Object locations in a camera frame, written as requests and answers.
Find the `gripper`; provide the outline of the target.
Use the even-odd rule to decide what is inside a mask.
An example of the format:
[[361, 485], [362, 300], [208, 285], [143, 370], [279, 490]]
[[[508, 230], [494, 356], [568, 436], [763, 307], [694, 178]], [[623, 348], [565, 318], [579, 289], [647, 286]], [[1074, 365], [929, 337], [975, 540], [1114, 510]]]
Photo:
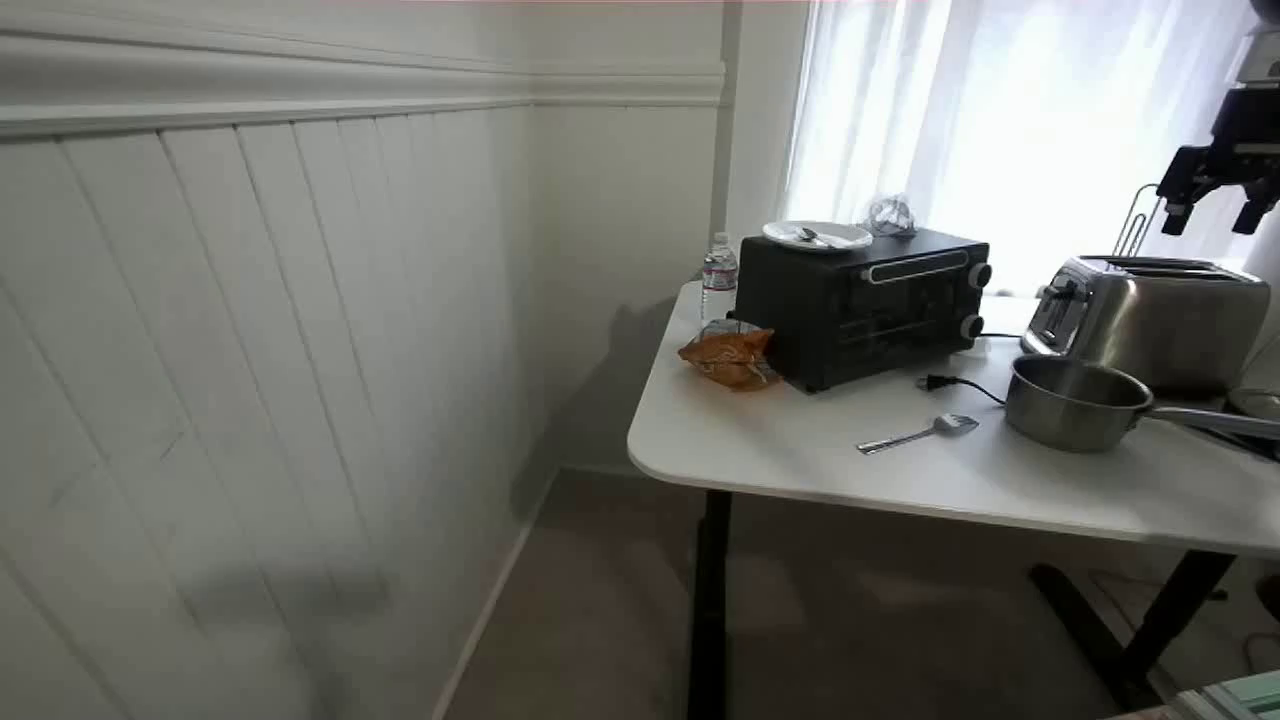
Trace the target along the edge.
[[1253, 234], [1280, 202], [1280, 86], [1229, 91], [1211, 136], [1211, 145], [1176, 150], [1157, 186], [1164, 234], [1183, 234], [1198, 201], [1222, 184], [1245, 193], [1234, 234]]

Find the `silver pot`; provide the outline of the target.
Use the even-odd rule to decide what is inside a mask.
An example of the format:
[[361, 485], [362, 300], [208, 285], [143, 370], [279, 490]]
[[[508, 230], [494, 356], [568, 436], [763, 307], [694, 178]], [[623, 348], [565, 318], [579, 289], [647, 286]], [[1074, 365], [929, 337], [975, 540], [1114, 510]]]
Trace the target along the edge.
[[1012, 360], [1004, 407], [1014, 430], [1073, 454], [1108, 452], [1143, 420], [1280, 441], [1280, 421], [1161, 405], [1135, 377], [1065, 356]]

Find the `silver toaster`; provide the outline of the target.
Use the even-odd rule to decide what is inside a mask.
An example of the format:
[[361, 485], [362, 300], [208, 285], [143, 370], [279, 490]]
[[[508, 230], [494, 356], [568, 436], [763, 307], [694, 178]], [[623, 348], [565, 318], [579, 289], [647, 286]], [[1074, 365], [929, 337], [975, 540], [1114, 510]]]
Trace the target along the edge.
[[1061, 275], [1087, 284], [1088, 299], [1039, 300], [1023, 350], [1111, 366], [1172, 397], [1234, 387], [1271, 299], [1267, 282], [1201, 260], [1085, 255]]

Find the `white curtain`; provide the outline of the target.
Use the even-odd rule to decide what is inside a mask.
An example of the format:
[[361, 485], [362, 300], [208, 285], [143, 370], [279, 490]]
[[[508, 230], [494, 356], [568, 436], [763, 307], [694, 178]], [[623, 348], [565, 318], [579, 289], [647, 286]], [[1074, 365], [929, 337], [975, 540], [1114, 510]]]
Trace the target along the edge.
[[1139, 187], [1210, 140], [1251, 0], [829, 0], [806, 18], [792, 220], [918, 225], [989, 245], [1029, 295], [1110, 251]]

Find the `crumpled foil ball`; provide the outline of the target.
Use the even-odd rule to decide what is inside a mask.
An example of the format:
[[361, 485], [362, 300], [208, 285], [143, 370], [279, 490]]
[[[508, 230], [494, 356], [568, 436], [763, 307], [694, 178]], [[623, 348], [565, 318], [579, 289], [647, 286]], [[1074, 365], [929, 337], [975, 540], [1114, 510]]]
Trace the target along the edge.
[[873, 200], [867, 208], [863, 225], [874, 237], [909, 238], [916, 233], [915, 215], [904, 193]]

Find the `toaster oven door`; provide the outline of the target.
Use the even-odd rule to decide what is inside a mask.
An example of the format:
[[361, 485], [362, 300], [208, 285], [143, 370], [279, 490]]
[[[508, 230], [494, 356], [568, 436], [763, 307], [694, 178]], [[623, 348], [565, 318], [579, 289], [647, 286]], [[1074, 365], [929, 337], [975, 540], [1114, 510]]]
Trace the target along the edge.
[[887, 284], [854, 275], [836, 296], [829, 374], [844, 383], [970, 348], [959, 327], [980, 300], [965, 270]]

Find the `silver spoon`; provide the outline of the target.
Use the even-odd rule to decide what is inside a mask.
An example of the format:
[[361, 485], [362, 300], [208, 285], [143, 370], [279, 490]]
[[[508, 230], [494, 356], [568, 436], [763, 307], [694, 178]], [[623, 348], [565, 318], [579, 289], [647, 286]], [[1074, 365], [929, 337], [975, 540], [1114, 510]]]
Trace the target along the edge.
[[918, 430], [905, 436], [895, 436], [887, 439], [865, 442], [858, 446], [858, 451], [864, 455], [873, 455], [934, 436], [959, 437], [966, 434], [968, 432], [974, 430], [979, 424], [980, 423], [972, 416], [947, 413], [936, 416], [931, 421], [931, 425], [923, 430]]

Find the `black toaster oven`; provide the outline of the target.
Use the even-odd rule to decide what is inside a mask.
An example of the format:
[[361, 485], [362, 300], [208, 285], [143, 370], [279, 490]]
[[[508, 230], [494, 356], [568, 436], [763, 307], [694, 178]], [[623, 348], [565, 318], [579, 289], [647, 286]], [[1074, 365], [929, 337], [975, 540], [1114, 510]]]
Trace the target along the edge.
[[989, 245], [936, 231], [847, 252], [740, 246], [735, 316], [771, 332], [769, 366], [814, 395], [972, 348]]

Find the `white plate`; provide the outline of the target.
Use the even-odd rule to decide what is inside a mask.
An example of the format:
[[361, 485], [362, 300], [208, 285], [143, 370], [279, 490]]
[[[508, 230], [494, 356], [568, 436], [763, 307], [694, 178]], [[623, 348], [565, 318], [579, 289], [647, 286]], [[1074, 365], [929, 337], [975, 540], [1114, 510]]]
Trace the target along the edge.
[[829, 222], [769, 222], [762, 233], [772, 243], [800, 252], [852, 252], [874, 242], [874, 236], [860, 225]]

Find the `pale green box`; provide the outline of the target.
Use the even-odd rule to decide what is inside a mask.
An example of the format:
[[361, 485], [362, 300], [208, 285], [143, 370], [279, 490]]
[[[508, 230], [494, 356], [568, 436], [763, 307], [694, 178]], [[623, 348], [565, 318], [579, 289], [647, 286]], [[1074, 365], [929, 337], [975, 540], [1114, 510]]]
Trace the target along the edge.
[[1280, 670], [1178, 693], [1171, 720], [1280, 720]]

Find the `clear water bottle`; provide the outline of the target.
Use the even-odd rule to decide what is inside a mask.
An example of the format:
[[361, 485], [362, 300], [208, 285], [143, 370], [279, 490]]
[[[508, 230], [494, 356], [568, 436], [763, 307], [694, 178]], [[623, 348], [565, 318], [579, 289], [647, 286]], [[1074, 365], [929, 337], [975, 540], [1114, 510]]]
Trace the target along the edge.
[[732, 316], [739, 292], [739, 259], [726, 232], [710, 237], [701, 265], [700, 322]]

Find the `orange snack bag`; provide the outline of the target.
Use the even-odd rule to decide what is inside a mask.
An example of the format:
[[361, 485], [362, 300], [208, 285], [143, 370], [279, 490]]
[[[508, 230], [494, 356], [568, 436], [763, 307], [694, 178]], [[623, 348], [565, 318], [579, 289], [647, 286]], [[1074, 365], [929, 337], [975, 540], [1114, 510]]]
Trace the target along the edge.
[[735, 392], [763, 389], [778, 380], [767, 360], [774, 331], [733, 318], [705, 324], [678, 356], [707, 379]]

